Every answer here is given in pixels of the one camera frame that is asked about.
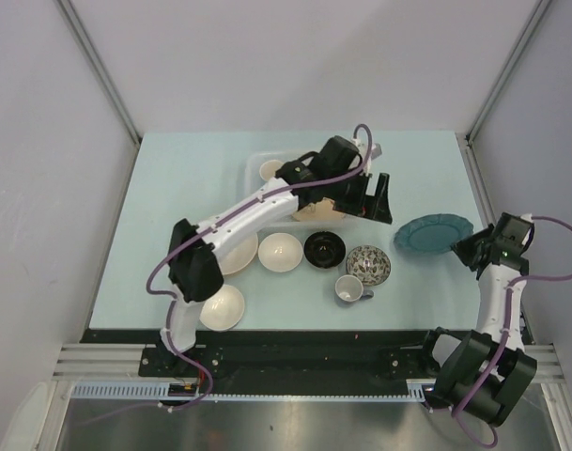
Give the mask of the grey white mug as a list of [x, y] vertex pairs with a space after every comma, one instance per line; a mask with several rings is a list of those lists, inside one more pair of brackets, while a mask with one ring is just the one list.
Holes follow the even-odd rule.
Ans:
[[351, 274], [340, 276], [334, 284], [334, 294], [338, 302], [352, 304], [373, 299], [375, 294], [366, 288], [362, 281]]

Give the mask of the white plastic bin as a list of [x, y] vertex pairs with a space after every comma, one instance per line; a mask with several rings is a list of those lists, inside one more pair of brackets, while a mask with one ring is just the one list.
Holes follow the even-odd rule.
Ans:
[[[286, 150], [275, 150], [269, 152], [255, 153], [248, 158], [245, 171], [244, 171], [244, 194], [249, 195], [261, 188], [266, 181], [263, 181], [259, 176], [259, 168], [261, 164], [269, 160], [280, 160], [283, 163], [299, 158], [301, 155], [309, 152], [309, 149], [286, 149]], [[355, 219], [351, 216], [346, 215], [343, 220], [340, 221], [328, 221], [328, 222], [299, 222], [296, 221], [292, 214], [271, 223], [268, 228], [290, 228], [290, 229], [332, 229], [351, 226]]]

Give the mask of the right aluminium frame post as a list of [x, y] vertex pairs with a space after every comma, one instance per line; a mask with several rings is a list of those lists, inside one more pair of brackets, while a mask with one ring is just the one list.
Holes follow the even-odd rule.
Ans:
[[522, 57], [528, 51], [540, 26], [545, 21], [547, 14], [554, 4], [555, 1], [553, 0], [538, 0], [535, 2], [526, 23], [522, 26], [508, 56], [505, 58], [492, 87], [482, 102], [471, 126], [465, 132], [465, 140], [470, 146], [473, 145], [485, 122], [494, 110], [499, 98], [518, 68]]

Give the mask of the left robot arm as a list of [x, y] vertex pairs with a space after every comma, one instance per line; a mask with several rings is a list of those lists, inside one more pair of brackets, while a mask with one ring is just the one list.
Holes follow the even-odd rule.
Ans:
[[190, 349], [203, 304], [224, 285], [219, 261], [250, 235], [325, 198], [348, 216], [391, 223], [389, 175], [379, 174], [376, 191], [366, 191], [370, 164], [380, 154], [372, 140], [333, 136], [321, 150], [283, 163], [274, 177], [229, 210], [197, 224], [177, 222], [159, 265], [168, 270], [172, 284], [167, 292], [172, 302], [161, 329], [161, 366], [175, 376], [191, 368]]

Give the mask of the tan bird plate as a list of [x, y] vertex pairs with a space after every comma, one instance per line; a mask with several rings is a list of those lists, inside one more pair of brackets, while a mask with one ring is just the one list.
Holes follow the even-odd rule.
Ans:
[[334, 208], [334, 201], [324, 197], [320, 202], [312, 203], [296, 211], [292, 217], [299, 222], [328, 222], [343, 220], [345, 213]]

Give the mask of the small white bowl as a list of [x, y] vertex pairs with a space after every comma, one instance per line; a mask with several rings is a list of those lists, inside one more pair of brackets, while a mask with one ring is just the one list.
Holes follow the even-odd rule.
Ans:
[[244, 311], [245, 300], [242, 293], [231, 285], [223, 285], [215, 295], [204, 302], [200, 321], [211, 331], [225, 332], [240, 322]]

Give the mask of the medium white bowl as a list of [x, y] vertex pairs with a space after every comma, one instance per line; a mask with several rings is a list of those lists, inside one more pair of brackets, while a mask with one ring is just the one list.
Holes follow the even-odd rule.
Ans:
[[282, 273], [294, 270], [301, 263], [303, 249], [293, 235], [273, 233], [259, 244], [257, 254], [266, 269]]

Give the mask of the teal glass plate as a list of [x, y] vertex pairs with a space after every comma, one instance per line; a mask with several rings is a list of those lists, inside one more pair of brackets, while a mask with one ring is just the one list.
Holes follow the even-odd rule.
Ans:
[[415, 255], [440, 255], [473, 233], [473, 223], [452, 213], [428, 214], [402, 225], [394, 234], [394, 246]]

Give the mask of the large cream bowl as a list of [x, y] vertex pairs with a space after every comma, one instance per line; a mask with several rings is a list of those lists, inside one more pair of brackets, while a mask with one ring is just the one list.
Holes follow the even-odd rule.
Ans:
[[228, 276], [244, 270], [254, 260], [257, 248], [258, 236], [254, 233], [219, 260], [222, 275]]

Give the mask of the black glossy bowl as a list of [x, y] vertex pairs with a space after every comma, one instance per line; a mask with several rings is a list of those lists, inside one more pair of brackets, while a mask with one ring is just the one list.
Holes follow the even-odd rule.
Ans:
[[311, 234], [303, 245], [306, 260], [314, 267], [327, 270], [337, 267], [346, 256], [343, 239], [331, 231]]

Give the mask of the aluminium frame post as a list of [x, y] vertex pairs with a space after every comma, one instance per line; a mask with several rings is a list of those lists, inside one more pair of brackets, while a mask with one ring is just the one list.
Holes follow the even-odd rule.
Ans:
[[116, 83], [101, 58], [100, 52], [86, 29], [77, 8], [70, 0], [54, 0], [62, 19], [70, 31], [75, 43], [81, 51], [87, 65], [92, 71], [99, 87], [109, 101], [110, 106], [118, 118], [123, 130], [133, 144], [139, 148], [143, 137], [137, 131], [134, 120], [119, 93]]
[[508, 56], [505, 58], [492, 87], [482, 102], [471, 126], [465, 132], [465, 140], [470, 146], [473, 145], [485, 122], [494, 110], [499, 98], [518, 68], [522, 57], [528, 51], [540, 26], [545, 21], [547, 14], [554, 4], [555, 1], [553, 0], [538, 0], [535, 2], [526, 23], [522, 26]]

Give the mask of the left aluminium frame post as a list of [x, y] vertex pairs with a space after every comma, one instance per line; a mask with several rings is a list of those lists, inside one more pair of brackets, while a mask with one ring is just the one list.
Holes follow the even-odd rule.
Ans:
[[54, 0], [62, 19], [70, 31], [75, 43], [81, 51], [87, 65], [92, 71], [99, 87], [109, 101], [110, 106], [118, 118], [123, 130], [133, 144], [139, 148], [143, 137], [137, 131], [134, 120], [119, 93], [116, 83], [101, 58], [100, 52], [86, 29], [77, 8], [70, 0]]

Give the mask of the floral patterned bowl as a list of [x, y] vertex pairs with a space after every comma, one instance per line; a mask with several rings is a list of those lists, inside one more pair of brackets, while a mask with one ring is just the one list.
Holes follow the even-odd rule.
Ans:
[[373, 245], [361, 245], [352, 249], [346, 259], [347, 274], [361, 280], [365, 286], [374, 287], [385, 282], [392, 270], [391, 260], [381, 249]]

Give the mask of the light blue mug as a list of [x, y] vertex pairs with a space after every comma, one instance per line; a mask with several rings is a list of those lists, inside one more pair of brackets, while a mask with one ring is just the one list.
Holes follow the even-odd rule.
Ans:
[[259, 176], [263, 181], [269, 181], [276, 176], [276, 172], [282, 168], [283, 164], [280, 160], [266, 161], [259, 168]]

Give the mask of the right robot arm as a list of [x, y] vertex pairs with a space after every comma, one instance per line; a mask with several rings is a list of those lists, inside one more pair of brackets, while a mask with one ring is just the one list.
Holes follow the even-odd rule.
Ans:
[[425, 396], [433, 409], [466, 412], [499, 427], [532, 382], [537, 362], [524, 351], [520, 302], [529, 273], [524, 257], [535, 227], [529, 214], [503, 214], [498, 223], [453, 244], [476, 275], [478, 319], [465, 334], [437, 328], [418, 353], [418, 365], [436, 377]]

